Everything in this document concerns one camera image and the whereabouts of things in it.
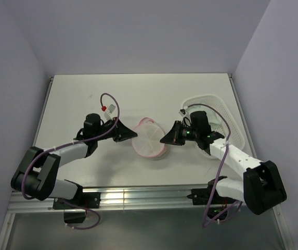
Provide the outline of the white mesh laundry bag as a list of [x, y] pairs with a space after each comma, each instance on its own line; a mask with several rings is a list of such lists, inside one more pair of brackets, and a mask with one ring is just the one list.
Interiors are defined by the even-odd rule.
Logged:
[[144, 117], [133, 129], [137, 137], [131, 139], [134, 151], [141, 157], [159, 160], [167, 155], [169, 147], [161, 143], [164, 130], [151, 118]]

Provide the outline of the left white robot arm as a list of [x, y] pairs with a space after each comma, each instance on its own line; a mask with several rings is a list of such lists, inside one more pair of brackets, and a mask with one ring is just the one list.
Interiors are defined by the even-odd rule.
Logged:
[[58, 180], [61, 166], [87, 158], [98, 147], [98, 141], [112, 138], [123, 142], [137, 137], [137, 133], [126, 127], [117, 117], [101, 123], [98, 114], [86, 116], [83, 127], [73, 142], [51, 149], [30, 147], [15, 171], [10, 186], [20, 191], [26, 199], [63, 198], [72, 208], [83, 204], [83, 187], [77, 183]]

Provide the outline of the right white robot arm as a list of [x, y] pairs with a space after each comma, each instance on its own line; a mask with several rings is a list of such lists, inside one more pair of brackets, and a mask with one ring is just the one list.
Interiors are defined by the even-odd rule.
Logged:
[[160, 140], [163, 144], [183, 146], [193, 141], [198, 148], [221, 160], [240, 177], [241, 181], [217, 175], [208, 184], [208, 199], [219, 203], [224, 197], [244, 202], [248, 209], [260, 215], [287, 199], [278, 167], [272, 161], [256, 159], [234, 145], [228, 137], [213, 131], [205, 111], [190, 114], [190, 125], [175, 121], [171, 130]]

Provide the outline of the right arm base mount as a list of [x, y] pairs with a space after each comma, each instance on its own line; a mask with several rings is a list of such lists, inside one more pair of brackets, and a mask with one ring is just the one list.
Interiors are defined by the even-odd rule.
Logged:
[[[188, 199], [192, 200], [192, 204], [195, 206], [199, 205], [207, 205], [209, 201], [209, 197], [211, 194], [211, 190], [209, 188], [203, 189], [191, 189], [191, 193], [187, 195]], [[227, 198], [227, 197], [220, 197], [218, 193], [215, 191], [213, 199], [211, 201], [211, 205], [208, 211], [208, 217], [212, 219], [214, 216], [219, 214], [228, 205], [233, 204], [236, 200]]]

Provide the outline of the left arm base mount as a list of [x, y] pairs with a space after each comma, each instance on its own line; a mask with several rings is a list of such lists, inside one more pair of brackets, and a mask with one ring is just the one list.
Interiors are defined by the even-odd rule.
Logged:
[[[52, 208], [63, 210], [63, 220], [66, 226], [77, 230], [87, 230], [98, 226], [101, 221], [101, 215], [95, 211], [100, 206], [100, 198], [100, 192], [84, 192], [79, 198], [71, 200], [55, 198]], [[89, 215], [94, 215], [97, 221], [92, 226], [80, 227]]]

